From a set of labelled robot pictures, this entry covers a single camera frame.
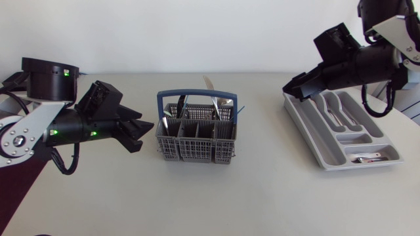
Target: cutlery tray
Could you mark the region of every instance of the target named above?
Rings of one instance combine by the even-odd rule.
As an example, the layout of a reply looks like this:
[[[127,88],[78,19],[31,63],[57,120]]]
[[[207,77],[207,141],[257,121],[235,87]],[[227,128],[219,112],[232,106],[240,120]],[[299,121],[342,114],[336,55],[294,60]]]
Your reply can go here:
[[[392,142],[349,93],[325,91],[300,102],[284,93],[284,106],[319,165],[326,170],[379,167],[403,162]],[[387,160],[359,163],[350,158],[380,153]]]
[[[177,119],[177,105],[167,104],[162,109],[162,98],[177,95],[203,95],[228,98],[234,101],[233,106],[219,108],[221,120],[215,120],[214,108],[211,105],[187,104],[181,119]],[[166,161],[195,163],[230,164],[234,154],[236,140],[237,98],[235,94],[214,90],[182,89],[166,90],[157,94],[159,123],[156,138],[159,151]],[[162,117],[167,118],[167,133]]]

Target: knife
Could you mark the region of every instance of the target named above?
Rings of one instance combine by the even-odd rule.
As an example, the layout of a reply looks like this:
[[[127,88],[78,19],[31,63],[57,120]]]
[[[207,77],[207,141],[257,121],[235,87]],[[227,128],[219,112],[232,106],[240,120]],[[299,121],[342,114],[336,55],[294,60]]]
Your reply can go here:
[[[203,79],[204,79],[204,82],[205,82],[205,85],[207,86],[207,89],[209,89],[209,90],[214,90],[215,88],[213,87],[213,84],[212,84],[212,82],[210,81],[210,79],[207,77],[207,76],[203,76]],[[220,117],[220,113],[219,113],[219,108],[217,107],[217,99],[216,99],[216,97],[210,97],[211,98],[211,101],[213,102],[213,105],[214,105],[214,107],[215,107],[215,110],[216,110],[216,119],[221,119]]]

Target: cutlery basket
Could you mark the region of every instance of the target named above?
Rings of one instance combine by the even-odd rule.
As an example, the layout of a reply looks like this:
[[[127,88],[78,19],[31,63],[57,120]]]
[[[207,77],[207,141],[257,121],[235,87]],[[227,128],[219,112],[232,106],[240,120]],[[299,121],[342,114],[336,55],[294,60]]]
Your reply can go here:
[[[215,120],[212,105],[186,104],[183,115],[177,119],[177,105],[167,104],[163,109],[163,97],[180,95],[216,96],[232,99],[233,106],[219,108],[220,121]],[[166,161],[195,163],[230,164],[234,155],[236,140],[236,123],[238,119],[238,105],[236,94],[215,90],[178,89],[166,90],[157,94],[157,108],[159,123],[156,138],[159,151]],[[163,125],[162,117],[167,118],[168,131]]]

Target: cable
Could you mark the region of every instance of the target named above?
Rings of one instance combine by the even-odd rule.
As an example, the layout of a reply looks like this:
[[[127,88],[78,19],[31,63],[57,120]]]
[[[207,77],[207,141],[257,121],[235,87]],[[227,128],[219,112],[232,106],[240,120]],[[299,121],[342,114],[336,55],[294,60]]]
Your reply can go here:
[[[362,85],[362,101],[363,101],[363,106],[365,107],[366,111],[373,117],[376,118],[380,118],[380,117],[384,117],[386,116],[391,110],[392,107],[394,106],[394,100],[395,100],[395,90],[392,89],[392,83],[389,82],[387,84],[387,107],[385,108],[385,111],[382,113],[378,113],[376,111],[373,111],[369,105],[368,105],[368,100],[366,98],[367,96],[367,85]]]
[[[4,94],[6,94],[7,96],[10,96],[11,98],[13,98],[17,103],[19,103],[20,107],[24,110],[25,114],[29,114],[29,110],[26,107],[25,103],[22,101],[22,99],[20,99],[18,96],[16,96],[15,94],[11,93],[11,92],[5,92]]]
[[[415,44],[415,49],[420,52],[420,29],[417,12],[414,12],[414,5],[411,0],[406,0],[408,15],[406,16],[406,28],[408,35]]]
[[[69,169],[66,169],[66,165],[64,164],[63,159],[61,158],[59,152],[54,147],[51,151],[51,159],[54,161],[55,165],[59,169],[59,171],[65,175],[71,175],[77,168],[77,164],[79,162],[79,151],[80,151],[80,143],[74,144],[74,152],[73,152],[73,161],[70,165]]]
[[[413,103],[412,105],[410,105],[408,108],[403,109],[401,112],[405,112],[406,110],[408,110],[409,108],[411,108],[412,106],[414,106],[415,104],[418,104],[420,101]]]
[[[410,118],[410,119],[414,119],[414,118],[418,117],[419,115],[420,115],[420,113],[418,113],[417,115],[413,116],[413,117],[412,117],[412,118]]]

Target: blue handle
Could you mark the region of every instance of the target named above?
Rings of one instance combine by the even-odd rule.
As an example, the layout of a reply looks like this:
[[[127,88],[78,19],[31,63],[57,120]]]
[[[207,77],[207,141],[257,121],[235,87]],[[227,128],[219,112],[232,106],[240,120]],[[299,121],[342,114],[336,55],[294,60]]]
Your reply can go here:
[[[163,114],[163,98],[166,96],[180,96],[180,95],[200,95],[200,96],[214,96],[218,98],[232,99],[234,101],[234,124],[238,122],[238,97],[236,94],[230,92],[222,92],[217,90],[207,89],[173,89],[165,90],[157,93],[157,110],[159,111],[159,119]]]

